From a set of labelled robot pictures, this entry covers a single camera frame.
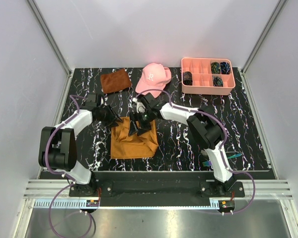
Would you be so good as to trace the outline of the silver fork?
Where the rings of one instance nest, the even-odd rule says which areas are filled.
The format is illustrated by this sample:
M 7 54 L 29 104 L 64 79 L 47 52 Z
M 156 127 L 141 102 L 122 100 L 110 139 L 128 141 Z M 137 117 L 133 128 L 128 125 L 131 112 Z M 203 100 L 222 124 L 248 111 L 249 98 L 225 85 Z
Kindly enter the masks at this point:
M 207 153 L 205 150 L 201 150 L 201 154 L 202 154 L 203 156 L 208 156 L 208 153 Z

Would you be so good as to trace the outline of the teal patterned rolled sock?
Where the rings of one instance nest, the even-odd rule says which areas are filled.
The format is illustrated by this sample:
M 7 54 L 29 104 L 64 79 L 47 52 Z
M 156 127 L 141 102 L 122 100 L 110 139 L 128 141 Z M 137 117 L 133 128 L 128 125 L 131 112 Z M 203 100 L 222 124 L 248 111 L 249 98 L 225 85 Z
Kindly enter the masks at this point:
M 223 87 L 224 83 L 221 77 L 219 76 L 212 76 L 213 79 L 213 86 L 214 87 Z

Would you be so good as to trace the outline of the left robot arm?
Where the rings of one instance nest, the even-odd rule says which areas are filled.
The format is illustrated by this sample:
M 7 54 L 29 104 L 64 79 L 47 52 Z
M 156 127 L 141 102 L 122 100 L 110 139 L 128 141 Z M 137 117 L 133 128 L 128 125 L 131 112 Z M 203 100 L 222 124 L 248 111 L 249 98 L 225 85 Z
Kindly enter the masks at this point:
M 97 181 L 94 173 L 77 160 L 76 137 L 96 121 L 116 127 L 122 119 L 101 94 L 71 95 L 70 98 L 76 106 L 73 114 L 41 131 L 38 163 L 50 173 L 72 180 L 84 195 L 93 196 L 97 192 Z

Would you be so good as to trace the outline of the dark rolled sock left compartment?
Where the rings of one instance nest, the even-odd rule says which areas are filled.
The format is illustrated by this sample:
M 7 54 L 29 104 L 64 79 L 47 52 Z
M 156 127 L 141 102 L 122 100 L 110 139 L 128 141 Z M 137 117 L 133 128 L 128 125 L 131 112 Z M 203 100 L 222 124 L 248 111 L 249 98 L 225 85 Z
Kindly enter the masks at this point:
M 186 86 L 192 86 L 193 85 L 193 76 L 192 73 L 189 71 L 186 71 L 183 73 L 183 84 Z

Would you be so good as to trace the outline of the pink divided organizer tray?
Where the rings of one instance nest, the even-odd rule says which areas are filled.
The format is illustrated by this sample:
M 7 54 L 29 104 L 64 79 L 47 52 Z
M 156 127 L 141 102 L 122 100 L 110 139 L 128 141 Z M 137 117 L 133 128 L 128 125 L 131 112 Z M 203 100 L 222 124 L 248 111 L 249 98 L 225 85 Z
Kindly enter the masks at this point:
M 230 64 L 230 74 L 212 74 L 211 63 L 226 61 Z M 183 73 L 189 71 L 193 76 L 193 85 L 183 84 Z M 213 58 L 183 58 L 181 60 L 181 86 L 184 94 L 220 95 L 227 96 L 235 88 L 233 69 L 228 59 Z M 212 76 L 219 76 L 223 80 L 223 87 L 214 87 Z

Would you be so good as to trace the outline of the green patterned rolled sock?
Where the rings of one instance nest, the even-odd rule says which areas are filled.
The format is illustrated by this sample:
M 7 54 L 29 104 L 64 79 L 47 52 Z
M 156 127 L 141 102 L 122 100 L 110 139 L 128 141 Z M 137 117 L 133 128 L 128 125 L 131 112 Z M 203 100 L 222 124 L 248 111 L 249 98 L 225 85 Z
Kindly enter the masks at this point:
M 220 66 L 219 62 L 211 63 L 211 73 L 212 74 L 220 74 L 221 73 L 221 66 Z

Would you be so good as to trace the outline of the blue patterned rolled sock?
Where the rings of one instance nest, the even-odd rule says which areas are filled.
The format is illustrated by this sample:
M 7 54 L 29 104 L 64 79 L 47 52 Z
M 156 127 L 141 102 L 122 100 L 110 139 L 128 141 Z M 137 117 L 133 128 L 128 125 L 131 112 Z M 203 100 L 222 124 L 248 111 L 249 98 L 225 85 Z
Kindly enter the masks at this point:
M 222 61 L 220 62 L 220 67 L 221 67 L 221 74 L 230 74 L 230 64 L 229 62 Z

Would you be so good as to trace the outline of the pink baseball cap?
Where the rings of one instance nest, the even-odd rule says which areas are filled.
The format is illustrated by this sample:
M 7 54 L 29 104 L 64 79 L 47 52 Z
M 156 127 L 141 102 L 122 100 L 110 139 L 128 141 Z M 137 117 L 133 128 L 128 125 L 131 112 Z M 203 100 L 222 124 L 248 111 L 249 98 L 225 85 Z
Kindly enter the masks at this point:
M 150 63 L 143 68 L 135 91 L 143 95 L 151 93 L 154 98 L 157 98 L 161 94 L 159 90 L 163 90 L 171 78 L 171 71 L 168 67 L 158 63 Z

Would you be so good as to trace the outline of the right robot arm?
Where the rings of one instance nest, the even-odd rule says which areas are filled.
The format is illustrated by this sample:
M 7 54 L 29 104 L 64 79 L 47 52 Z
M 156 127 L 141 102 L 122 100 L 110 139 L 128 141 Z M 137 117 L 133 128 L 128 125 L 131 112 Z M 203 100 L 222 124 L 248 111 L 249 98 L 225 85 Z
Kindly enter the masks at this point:
M 215 181 L 211 184 L 208 196 L 225 197 L 232 193 L 236 178 L 224 150 L 227 134 L 213 115 L 198 108 L 160 101 L 150 93 L 134 97 L 132 104 L 129 135 L 140 136 L 148 132 L 151 130 L 150 123 L 156 119 L 172 120 L 188 126 L 193 139 L 207 153 L 213 167 Z

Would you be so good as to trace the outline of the orange cloth napkin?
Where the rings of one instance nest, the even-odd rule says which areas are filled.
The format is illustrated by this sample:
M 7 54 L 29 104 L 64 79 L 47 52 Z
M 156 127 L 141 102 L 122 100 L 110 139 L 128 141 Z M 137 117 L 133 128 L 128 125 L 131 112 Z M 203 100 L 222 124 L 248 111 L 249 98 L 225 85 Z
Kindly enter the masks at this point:
M 111 128 L 110 158 L 140 159 L 151 158 L 155 155 L 159 143 L 155 121 L 150 123 L 151 130 L 138 136 L 129 136 L 130 119 L 122 117 L 117 127 Z

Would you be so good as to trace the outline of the brown folded cloth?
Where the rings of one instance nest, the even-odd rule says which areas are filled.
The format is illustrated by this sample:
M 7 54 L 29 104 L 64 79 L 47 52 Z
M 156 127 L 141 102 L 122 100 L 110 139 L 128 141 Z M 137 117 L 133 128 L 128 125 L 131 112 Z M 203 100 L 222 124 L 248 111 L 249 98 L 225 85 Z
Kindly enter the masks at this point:
M 119 92 L 132 86 L 129 75 L 124 69 L 109 74 L 103 74 L 101 75 L 100 81 L 104 94 Z

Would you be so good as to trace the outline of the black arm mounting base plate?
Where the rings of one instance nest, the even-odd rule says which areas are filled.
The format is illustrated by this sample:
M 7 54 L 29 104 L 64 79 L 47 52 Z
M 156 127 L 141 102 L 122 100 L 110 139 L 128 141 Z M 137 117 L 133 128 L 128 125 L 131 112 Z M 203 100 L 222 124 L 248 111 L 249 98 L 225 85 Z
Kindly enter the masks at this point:
M 95 172 L 95 186 L 75 186 L 71 197 L 100 195 L 105 207 L 164 208 L 208 206 L 211 198 L 244 198 L 242 182 L 225 191 L 212 172 Z

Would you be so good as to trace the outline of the iridescent rainbow fork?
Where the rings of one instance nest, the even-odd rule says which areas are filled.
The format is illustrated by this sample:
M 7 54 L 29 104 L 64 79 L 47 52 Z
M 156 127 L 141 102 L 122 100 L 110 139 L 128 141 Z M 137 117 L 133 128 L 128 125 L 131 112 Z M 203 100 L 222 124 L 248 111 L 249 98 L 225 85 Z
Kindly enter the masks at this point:
M 232 156 L 229 156 L 227 157 L 228 159 L 233 159 L 233 158 L 238 158 L 238 157 L 241 157 L 242 154 L 241 153 L 237 153 L 237 154 L 234 154 Z M 203 167 L 211 167 L 212 166 L 212 162 L 211 161 L 205 161 L 202 163 Z

